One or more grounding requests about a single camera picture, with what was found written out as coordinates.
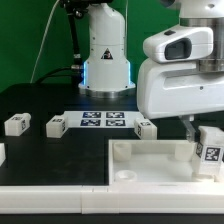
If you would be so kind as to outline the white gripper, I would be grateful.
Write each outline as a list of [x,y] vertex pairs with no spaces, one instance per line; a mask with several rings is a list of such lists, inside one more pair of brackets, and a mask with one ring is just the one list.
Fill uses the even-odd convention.
[[195,62],[146,59],[138,74],[137,106],[148,119],[180,116],[186,139],[194,142],[193,115],[224,110],[224,72],[199,72]]

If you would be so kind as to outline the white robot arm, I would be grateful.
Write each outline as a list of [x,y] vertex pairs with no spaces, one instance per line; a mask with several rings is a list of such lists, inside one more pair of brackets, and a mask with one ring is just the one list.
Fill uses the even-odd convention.
[[147,59],[136,84],[125,56],[125,21],[113,0],[65,0],[73,16],[90,15],[90,55],[79,90],[95,97],[137,91],[149,119],[224,110],[224,0],[160,0],[180,11],[179,23],[143,42]]

